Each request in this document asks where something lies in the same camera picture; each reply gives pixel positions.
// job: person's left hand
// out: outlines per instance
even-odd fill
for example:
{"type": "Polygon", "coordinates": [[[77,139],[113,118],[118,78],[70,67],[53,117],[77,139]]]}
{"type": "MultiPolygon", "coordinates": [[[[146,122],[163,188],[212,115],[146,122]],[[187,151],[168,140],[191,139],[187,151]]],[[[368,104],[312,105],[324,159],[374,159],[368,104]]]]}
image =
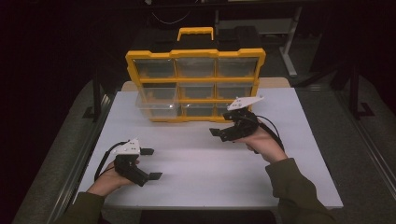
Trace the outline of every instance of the person's left hand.
{"type": "Polygon", "coordinates": [[[99,175],[98,179],[91,185],[87,192],[106,197],[114,190],[125,185],[132,185],[133,182],[119,175],[114,169],[114,161],[99,175]]]}

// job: organizer handle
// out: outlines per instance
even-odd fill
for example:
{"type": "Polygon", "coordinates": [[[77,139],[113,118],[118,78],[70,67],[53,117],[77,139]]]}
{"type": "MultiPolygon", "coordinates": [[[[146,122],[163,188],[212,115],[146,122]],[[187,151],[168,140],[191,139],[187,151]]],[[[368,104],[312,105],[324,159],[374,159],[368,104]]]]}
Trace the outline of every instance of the organizer handle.
{"type": "Polygon", "coordinates": [[[205,35],[210,34],[214,40],[213,27],[183,27],[178,30],[177,41],[180,40],[182,35],[205,35]]]}

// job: yellow storage organizer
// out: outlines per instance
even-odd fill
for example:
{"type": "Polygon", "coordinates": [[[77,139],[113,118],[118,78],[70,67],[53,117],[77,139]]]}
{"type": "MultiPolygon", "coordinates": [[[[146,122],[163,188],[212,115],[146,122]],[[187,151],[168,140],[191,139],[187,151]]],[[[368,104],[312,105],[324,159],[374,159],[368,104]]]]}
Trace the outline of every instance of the yellow storage organizer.
{"type": "MultiPolygon", "coordinates": [[[[150,42],[147,36],[157,38],[158,32],[145,33],[140,41],[150,42]]],[[[138,88],[136,105],[142,113],[152,121],[224,122],[221,114],[227,111],[227,104],[236,97],[255,96],[265,60],[257,32],[252,27],[242,27],[228,34],[236,34],[237,41],[233,37],[231,41],[227,37],[224,42],[215,40],[211,27],[181,28],[174,43],[163,41],[167,49],[129,50],[128,72],[138,88]],[[201,39],[208,43],[207,49],[195,47],[201,39]],[[257,48],[243,48],[254,44],[257,48]]]]}

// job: white table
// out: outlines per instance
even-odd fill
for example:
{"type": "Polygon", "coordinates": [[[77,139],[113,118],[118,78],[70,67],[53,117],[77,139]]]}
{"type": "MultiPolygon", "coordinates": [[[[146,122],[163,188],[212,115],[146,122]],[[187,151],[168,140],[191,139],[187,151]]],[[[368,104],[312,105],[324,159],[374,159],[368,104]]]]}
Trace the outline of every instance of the white table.
{"type": "MultiPolygon", "coordinates": [[[[304,111],[292,88],[259,89],[265,99],[253,106],[256,115],[270,119],[278,128],[289,157],[318,189],[319,200],[328,208],[342,207],[338,192],[318,150],[304,111]]],[[[118,92],[98,139],[78,191],[92,184],[94,173],[114,144],[138,137],[141,147],[155,149],[139,157],[138,167],[163,172],[160,180],[144,187],[128,186],[106,198],[105,206],[131,209],[269,209],[277,206],[268,165],[243,144],[221,142],[209,128],[231,123],[191,121],[151,122],[134,106],[137,92],[118,92]]],[[[113,161],[110,155],[106,164],[113,161]]]]}

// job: dark background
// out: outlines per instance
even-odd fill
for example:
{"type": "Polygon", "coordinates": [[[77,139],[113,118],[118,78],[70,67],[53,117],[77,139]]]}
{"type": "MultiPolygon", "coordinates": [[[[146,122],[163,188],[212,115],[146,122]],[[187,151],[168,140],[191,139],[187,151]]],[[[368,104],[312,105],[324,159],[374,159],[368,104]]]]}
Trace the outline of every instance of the dark background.
{"type": "MultiPolygon", "coordinates": [[[[100,1],[105,7],[125,2],[143,4],[100,1]]],[[[164,25],[147,11],[88,10],[91,6],[95,5],[77,0],[0,2],[2,223],[14,218],[70,106],[93,74],[109,93],[129,79],[124,56],[139,28],[213,25],[209,11],[192,11],[183,22],[164,25]]],[[[158,15],[173,21],[187,12],[158,15]]],[[[352,52],[361,74],[376,85],[395,112],[396,76],[390,69],[396,53],[391,44],[396,37],[392,32],[395,12],[386,1],[306,7],[297,32],[318,35],[324,31],[315,71],[352,52]]]]}

